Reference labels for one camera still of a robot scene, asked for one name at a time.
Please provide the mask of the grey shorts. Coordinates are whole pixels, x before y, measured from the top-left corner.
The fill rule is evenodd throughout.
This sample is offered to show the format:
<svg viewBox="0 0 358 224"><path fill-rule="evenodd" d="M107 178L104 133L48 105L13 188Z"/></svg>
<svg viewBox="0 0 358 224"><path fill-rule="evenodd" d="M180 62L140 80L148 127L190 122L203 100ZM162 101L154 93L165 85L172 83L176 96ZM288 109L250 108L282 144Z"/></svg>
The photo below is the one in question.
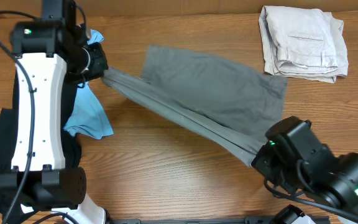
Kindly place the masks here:
<svg viewBox="0 0 358 224"><path fill-rule="evenodd" d="M247 166L282 118L288 82L215 55L157 45L148 48L139 77L111 67L102 81Z"/></svg>

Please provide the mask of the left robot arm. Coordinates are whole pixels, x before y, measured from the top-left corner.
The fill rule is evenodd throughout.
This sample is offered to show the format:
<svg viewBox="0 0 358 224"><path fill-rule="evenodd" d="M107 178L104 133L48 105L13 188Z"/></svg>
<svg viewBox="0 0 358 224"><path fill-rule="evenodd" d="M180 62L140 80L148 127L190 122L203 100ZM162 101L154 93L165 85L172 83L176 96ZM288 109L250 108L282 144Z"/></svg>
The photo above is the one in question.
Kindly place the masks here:
<svg viewBox="0 0 358 224"><path fill-rule="evenodd" d="M62 88L84 87L108 68L99 43L89 44L81 8L74 1L44 1L40 17L29 16L11 32L8 56L19 82L17 141L0 192L12 205L47 211L69 223L109 223L107 211L86 193L86 175L68 168L61 138Z"/></svg>

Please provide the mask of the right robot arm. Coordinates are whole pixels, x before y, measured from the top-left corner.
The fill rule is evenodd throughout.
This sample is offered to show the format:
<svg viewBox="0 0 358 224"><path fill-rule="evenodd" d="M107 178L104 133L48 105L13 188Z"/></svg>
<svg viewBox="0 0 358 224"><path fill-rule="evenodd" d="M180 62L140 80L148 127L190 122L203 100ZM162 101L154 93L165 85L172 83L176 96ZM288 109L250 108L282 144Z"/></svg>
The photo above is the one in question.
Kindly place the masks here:
<svg viewBox="0 0 358 224"><path fill-rule="evenodd" d="M274 124L265 136L252 167L269 192L358 223L358 153L336 157L311 121L296 116Z"/></svg>

